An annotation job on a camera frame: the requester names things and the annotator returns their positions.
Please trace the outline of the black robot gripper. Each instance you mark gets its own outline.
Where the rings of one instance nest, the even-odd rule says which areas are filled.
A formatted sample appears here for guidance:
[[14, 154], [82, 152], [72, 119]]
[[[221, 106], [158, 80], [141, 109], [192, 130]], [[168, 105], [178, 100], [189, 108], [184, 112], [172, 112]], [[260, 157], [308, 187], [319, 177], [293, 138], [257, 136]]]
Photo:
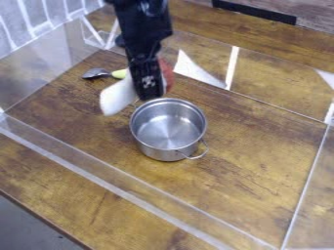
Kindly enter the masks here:
[[129, 72], [141, 101], [165, 93], [156, 54], [160, 42], [172, 35], [168, 0], [113, 0], [121, 29]]

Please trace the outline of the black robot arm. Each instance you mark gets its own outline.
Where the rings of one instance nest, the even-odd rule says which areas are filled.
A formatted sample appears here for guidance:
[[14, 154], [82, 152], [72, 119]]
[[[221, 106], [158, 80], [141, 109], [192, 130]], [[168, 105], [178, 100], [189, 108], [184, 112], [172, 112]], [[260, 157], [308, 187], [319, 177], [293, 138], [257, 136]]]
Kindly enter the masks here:
[[172, 35], [168, 0], [104, 0], [113, 6], [134, 91], [142, 101], [164, 93], [157, 53]]

